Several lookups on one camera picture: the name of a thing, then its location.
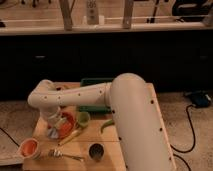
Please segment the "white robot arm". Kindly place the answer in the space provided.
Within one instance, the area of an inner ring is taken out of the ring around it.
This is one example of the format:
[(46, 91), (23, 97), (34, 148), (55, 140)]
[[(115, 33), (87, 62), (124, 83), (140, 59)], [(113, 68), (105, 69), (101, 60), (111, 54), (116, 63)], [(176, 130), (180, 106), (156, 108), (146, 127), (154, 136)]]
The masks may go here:
[(146, 81), (124, 73), (111, 82), (58, 91), (42, 80), (28, 96), (28, 104), (55, 125), (62, 106), (107, 106), (111, 109), (126, 171), (176, 171), (162, 114)]

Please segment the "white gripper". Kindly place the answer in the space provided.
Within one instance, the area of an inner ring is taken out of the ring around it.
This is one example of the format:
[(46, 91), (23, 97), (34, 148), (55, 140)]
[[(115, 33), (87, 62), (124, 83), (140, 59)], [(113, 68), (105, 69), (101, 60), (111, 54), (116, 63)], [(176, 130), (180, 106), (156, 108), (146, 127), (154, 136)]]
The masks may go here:
[(62, 122), (61, 110), (59, 108), (41, 110), (40, 115), (51, 127), (59, 128)]

